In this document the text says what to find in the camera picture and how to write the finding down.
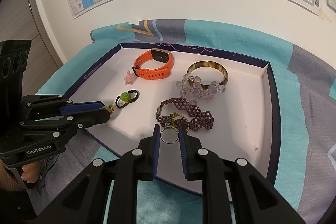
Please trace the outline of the left hand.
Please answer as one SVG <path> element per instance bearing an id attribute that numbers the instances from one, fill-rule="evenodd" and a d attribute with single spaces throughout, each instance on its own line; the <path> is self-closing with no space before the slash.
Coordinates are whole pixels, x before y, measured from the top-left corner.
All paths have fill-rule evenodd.
<path id="1" fill-rule="evenodd" d="M 40 161 L 32 162 L 22 166 L 21 179 L 29 184 L 33 184 L 39 180 L 41 174 Z"/>

